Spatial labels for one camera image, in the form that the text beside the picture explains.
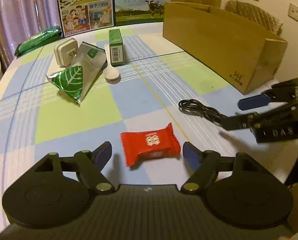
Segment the red snack packet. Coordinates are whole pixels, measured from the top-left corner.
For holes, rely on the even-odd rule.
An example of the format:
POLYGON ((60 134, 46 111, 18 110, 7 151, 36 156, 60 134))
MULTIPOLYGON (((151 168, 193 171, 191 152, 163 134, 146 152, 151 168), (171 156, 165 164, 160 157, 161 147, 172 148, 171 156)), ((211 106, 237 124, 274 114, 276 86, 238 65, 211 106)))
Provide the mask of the red snack packet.
POLYGON ((126 166, 134 166, 139 160, 178 157, 180 143, 169 123, 164 129, 120 134, 126 166))

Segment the green silver foil pouch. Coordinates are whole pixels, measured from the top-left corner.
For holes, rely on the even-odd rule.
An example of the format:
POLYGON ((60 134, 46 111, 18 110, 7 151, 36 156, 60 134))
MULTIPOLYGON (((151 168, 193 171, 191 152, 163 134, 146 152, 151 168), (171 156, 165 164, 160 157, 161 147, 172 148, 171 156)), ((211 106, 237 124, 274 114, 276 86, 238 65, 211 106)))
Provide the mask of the green silver foil pouch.
POLYGON ((104 49, 82 42, 72 64, 46 78, 79 105, 106 62, 104 49))

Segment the small green carton box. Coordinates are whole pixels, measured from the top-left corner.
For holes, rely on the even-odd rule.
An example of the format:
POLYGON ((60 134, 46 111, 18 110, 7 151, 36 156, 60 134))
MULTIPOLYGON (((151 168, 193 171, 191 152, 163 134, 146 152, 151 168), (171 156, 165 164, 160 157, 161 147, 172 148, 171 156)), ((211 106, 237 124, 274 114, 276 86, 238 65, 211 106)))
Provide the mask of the small green carton box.
POLYGON ((120 29, 110 29, 108 36, 111 65, 119 66, 124 64, 124 44, 120 29))

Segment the large cardboard box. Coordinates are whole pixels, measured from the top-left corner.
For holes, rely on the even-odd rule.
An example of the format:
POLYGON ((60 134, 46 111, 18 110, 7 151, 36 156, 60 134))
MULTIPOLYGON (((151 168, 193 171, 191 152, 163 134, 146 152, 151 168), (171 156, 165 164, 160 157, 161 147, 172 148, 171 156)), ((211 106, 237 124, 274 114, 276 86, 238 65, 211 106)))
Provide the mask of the large cardboard box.
POLYGON ((166 2, 163 37, 204 63, 242 94, 273 79, 287 41, 211 5, 166 2))

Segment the checked tablecloth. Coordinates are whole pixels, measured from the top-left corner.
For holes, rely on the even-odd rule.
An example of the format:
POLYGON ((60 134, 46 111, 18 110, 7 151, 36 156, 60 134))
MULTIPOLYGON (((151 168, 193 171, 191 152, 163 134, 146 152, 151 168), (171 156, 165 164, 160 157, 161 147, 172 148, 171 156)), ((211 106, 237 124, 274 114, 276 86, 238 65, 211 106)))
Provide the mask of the checked tablecloth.
POLYGON ((250 154, 280 181, 285 181, 297 157, 298 140, 258 144, 249 130, 227 132, 178 109, 195 98, 232 116, 242 94, 227 81, 162 36, 161 23, 121 27, 126 52, 120 78, 99 77, 80 105, 49 83, 59 71, 54 44, 15 59, 0 81, 0 232, 8 221, 1 200, 4 191, 49 152, 71 156, 94 150, 105 141, 113 156, 103 174, 114 184, 176 184, 191 170, 182 158, 125 164, 120 135, 173 126, 180 143, 225 156, 250 154))

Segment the quilted chair cushion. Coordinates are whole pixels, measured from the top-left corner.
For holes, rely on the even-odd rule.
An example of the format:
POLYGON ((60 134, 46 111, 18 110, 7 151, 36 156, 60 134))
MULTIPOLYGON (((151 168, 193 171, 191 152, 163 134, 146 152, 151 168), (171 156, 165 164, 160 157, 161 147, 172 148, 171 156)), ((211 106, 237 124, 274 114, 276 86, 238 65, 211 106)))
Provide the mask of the quilted chair cushion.
POLYGON ((278 36, 282 33, 283 23, 272 14, 253 4, 229 0, 225 5, 225 10, 253 21, 278 36))

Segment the white plastic spoon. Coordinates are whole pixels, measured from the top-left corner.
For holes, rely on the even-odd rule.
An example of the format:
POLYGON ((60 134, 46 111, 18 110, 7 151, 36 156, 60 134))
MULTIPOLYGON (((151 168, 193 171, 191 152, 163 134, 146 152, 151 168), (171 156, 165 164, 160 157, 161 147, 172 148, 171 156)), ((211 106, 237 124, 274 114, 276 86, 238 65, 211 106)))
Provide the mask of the white plastic spoon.
POLYGON ((120 72, 111 65, 109 44, 105 44, 105 53, 107 58, 107 66, 103 70, 103 74, 107 80, 115 80, 120 76, 120 72))

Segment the white power adapter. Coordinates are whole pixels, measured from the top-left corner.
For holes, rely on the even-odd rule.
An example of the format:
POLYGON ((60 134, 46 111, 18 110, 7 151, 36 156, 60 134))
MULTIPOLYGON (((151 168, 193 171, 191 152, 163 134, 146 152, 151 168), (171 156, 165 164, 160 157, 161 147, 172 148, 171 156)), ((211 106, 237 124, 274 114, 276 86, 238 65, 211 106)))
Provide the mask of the white power adapter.
POLYGON ((57 64, 61 67, 71 65, 78 51, 78 42, 74 38, 66 38, 56 43, 54 55, 57 64))

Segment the green wet wipes pack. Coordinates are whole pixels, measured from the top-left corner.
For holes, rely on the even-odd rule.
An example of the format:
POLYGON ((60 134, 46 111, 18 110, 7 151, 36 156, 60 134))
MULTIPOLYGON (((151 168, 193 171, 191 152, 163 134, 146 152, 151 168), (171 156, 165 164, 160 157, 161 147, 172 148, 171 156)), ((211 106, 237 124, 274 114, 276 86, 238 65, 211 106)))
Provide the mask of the green wet wipes pack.
POLYGON ((18 44, 14 55, 20 57, 39 47, 50 44, 62 37, 62 28, 60 26, 49 27, 18 44))

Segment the light blue cow milk box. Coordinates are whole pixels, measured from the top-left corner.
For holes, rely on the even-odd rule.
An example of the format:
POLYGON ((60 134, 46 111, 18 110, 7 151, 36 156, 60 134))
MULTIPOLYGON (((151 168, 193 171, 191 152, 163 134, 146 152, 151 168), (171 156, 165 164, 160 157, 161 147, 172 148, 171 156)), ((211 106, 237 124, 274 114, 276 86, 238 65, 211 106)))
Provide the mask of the light blue cow milk box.
POLYGON ((114 0, 117 26, 162 22, 165 2, 172 0, 114 0))

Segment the blue milk carton box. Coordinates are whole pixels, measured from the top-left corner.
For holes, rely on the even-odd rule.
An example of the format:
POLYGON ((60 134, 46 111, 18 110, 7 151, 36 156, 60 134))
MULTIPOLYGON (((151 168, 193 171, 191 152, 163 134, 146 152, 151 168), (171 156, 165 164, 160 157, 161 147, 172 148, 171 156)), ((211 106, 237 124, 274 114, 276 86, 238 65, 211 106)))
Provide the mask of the blue milk carton box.
POLYGON ((114 25, 113 0, 58 0, 64 37, 114 25))

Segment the purple curtain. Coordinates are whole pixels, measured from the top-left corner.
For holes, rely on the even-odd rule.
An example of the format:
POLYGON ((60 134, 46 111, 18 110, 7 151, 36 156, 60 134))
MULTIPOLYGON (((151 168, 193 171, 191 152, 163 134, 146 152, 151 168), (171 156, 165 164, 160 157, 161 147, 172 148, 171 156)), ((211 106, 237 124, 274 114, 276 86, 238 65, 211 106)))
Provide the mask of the purple curtain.
POLYGON ((61 25, 58 0, 0 0, 2 66, 10 65, 18 44, 54 25, 61 25))

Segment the single wall outlet plate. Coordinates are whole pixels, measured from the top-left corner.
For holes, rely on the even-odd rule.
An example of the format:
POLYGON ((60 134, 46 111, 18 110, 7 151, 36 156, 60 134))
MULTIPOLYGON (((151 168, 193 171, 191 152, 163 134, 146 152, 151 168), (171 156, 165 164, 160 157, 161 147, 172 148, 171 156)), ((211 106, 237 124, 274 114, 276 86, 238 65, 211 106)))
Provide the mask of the single wall outlet plate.
POLYGON ((290 3, 288 9, 288 16, 298 22, 298 6, 290 3))

